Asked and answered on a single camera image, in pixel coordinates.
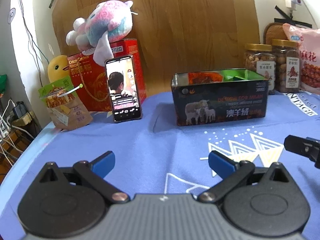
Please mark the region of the yellow duck plush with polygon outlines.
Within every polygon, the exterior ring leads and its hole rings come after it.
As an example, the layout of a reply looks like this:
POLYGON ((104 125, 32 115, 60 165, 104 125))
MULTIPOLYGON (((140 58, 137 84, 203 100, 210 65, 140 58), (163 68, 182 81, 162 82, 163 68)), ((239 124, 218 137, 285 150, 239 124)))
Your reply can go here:
POLYGON ((47 67, 48 79, 53 83, 70 75, 69 64, 66 55, 59 55, 50 61, 47 67))

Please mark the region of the orange snack packet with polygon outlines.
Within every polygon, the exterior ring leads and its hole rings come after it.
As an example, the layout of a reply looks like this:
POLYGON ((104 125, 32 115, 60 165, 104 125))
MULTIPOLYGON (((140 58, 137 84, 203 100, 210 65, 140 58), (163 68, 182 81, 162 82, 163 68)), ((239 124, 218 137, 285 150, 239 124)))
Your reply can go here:
POLYGON ((218 72, 190 72, 188 73, 190 85, 222 82, 223 76, 218 72))

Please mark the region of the pink twisted snack bag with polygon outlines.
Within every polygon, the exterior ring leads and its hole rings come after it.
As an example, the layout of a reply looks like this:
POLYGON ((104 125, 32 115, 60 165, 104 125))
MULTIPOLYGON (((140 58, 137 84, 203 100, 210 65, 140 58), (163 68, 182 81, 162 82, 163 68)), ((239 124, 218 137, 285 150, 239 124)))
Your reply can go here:
POLYGON ((301 89, 319 95, 320 29, 300 28, 285 23, 283 31, 288 40, 298 43, 301 58, 301 89))

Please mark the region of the right nut jar gold lid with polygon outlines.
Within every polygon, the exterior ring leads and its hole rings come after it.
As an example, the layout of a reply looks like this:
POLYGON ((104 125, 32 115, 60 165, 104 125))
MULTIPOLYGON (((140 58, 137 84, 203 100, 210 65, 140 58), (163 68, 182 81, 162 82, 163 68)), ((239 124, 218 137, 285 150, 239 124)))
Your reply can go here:
POLYGON ((298 43, 288 40, 272 40, 272 51, 276 57, 276 90, 281 93, 297 93, 300 87, 298 43))

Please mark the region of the wooden board on wall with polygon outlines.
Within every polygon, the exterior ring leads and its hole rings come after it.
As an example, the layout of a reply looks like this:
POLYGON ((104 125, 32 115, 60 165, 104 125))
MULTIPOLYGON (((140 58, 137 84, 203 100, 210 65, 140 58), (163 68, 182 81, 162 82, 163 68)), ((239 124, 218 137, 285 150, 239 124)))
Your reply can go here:
MULTIPOLYGON (((76 18, 86 18, 107 0, 55 0, 53 28, 62 54, 76 18)), ((170 90, 175 73, 244 65, 244 46, 259 43, 254 0, 131 0, 131 38, 139 43, 146 92, 170 90)))

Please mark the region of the smartphone with video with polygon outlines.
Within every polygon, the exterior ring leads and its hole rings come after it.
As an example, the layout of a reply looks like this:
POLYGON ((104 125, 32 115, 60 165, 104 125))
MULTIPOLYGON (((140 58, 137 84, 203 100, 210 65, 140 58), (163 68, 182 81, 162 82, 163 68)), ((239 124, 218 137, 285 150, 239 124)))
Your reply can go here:
POLYGON ((105 67, 114 122, 141 119, 133 56, 107 60, 105 67))

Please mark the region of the round wooden cutting board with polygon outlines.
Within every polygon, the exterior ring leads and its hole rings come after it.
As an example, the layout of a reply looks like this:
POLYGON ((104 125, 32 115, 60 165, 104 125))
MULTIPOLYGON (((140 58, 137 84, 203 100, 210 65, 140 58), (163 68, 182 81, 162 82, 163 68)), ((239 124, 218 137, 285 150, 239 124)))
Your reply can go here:
POLYGON ((287 40, 283 31, 283 24, 269 23, 264 29, 263 43, 271 45, 273 40, 287 40))

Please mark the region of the brown green snack pouch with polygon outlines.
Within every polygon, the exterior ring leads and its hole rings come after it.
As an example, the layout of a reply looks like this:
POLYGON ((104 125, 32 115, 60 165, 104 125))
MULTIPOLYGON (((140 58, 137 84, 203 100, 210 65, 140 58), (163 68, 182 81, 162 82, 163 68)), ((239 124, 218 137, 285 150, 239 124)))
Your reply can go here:
POLYGON ((39 89, 40 100, 46 106, 55 127, 71 131, 90 124, 91 114, 78 97, 70 76, 56 80, 39 89))

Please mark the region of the green bag at left edge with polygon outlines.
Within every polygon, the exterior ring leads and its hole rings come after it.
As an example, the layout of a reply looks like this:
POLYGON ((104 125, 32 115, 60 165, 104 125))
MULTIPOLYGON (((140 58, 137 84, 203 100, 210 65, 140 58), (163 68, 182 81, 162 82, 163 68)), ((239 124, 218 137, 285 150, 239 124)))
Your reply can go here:
POLYGON ((0 75, 0 94, 4 94, 7 87, 7 74, 0 75))

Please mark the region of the left nut jar gold lid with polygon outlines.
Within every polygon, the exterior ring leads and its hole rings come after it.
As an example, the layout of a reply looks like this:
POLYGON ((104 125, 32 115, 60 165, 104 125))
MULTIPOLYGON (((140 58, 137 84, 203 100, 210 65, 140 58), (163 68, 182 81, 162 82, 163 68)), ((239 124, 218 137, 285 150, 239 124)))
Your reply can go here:
POLYGON ((274 80, 276 57, 268 44, 245 44, 244 67, 274 80))

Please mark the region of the blue printed tablecloth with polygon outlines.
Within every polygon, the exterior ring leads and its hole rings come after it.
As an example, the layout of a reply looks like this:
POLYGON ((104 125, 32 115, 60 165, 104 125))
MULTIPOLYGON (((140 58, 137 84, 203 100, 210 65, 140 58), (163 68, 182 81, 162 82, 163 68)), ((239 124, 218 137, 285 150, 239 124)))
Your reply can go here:
POLYGON ((143 117, 136 121, 116 124, 112 116, 94 113, 88 126, 73 131, 44 127, 1 184, 1 237, 24 236, 17 207, 46 162, 68 167, 112 151, 116 164, 106 180, 131 196, 199 194, 220 181, 207 160, 210 151, 217 150, 257 166, 283 163, 310 203, 304 236, 319 239, 319 169, 283 148, 288 135, 319 138, 318 95, 274 94, 268 97, 264 118, 188 127, 177 126, 171 93, 147 98, 142 110, 143 117))

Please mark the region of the red biscuit gift box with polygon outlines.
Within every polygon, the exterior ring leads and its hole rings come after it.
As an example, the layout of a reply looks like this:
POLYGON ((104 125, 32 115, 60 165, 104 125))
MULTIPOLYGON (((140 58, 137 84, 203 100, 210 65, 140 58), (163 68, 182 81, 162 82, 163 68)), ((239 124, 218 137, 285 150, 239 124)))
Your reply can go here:
MULTIPOLYGON (((114 57, 132 55, 136 83, 132 81, 129 69, 125 68, 124 89, 129 94, 136 88, 139 100, 143 102, 146 99, 146 88, 137 40, 126 38, 113 42, 111 49, 114 57)), ((106 70, 105 67, 95 63, 93 53, 94 49, 89 49, 67 57, 71 81, 75 87, 83 85, 76 93, 88 111, 109 112, 112 108, 108 95, 106 70)))

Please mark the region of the black sheep tin box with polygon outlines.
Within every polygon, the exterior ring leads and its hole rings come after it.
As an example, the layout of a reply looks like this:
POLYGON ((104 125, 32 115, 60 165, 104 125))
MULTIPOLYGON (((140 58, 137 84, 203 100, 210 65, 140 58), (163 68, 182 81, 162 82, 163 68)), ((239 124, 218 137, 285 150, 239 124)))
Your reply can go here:
POLYGON ((188 73, 176 73, 171 91, 179 126, 263 118, 268 79, 248 70, 249 80, 190 85, 188 73))

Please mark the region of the pastel plush toy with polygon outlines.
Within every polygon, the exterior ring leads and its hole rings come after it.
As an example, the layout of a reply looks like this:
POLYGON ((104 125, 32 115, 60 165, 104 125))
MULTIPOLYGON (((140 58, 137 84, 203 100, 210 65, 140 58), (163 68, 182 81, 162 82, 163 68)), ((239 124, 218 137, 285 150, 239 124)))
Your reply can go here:
POLYGON ((87 19, 77 18, 73 30, 66 35, 68 46, 80 51, 94 48, 93 60, 103 66, 114 58, 110 44, 125 38, 132 30, 131 0, 109 0, 99 3, 87 19))

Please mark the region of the nut jar gold lid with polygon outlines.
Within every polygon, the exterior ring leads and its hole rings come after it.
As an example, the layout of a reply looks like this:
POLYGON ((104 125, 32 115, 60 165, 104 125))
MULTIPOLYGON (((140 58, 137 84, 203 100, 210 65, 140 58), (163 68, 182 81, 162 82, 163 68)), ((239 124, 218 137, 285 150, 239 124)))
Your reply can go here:
POLYGON ((288 40, 272 40, 272 51, 276 57, 276 90, 281 93, 297 93, 300 87, 298 43, 288 40))
POLYGON ((268 44, 245 44, 244 67, 274 80, 276 57, 268 44))

